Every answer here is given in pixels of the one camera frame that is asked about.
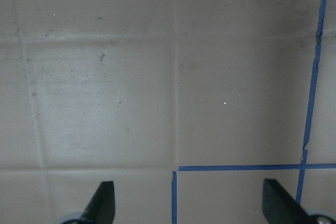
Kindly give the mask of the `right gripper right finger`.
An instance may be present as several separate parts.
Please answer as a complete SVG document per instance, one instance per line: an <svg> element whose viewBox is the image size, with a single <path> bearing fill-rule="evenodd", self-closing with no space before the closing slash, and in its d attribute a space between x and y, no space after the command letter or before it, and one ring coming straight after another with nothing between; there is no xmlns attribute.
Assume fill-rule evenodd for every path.
<svg viewBox="0 0 336 224"><path fill-rule="evenodd" d="M268 224L335 223L322 214L307 213L275 179L264 179L262 212Z"/></svg>

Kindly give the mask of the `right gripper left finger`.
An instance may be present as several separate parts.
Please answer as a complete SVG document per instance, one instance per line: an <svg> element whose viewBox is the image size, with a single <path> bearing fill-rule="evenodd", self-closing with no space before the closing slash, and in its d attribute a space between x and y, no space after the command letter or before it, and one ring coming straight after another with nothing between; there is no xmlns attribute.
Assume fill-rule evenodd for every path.
<svg viewBox="0 0 336 224"><path fill-rule="evenodd" d="M83 213L64 218L60 223L107 223L115 219L114 182L101 182Z"/></svg>

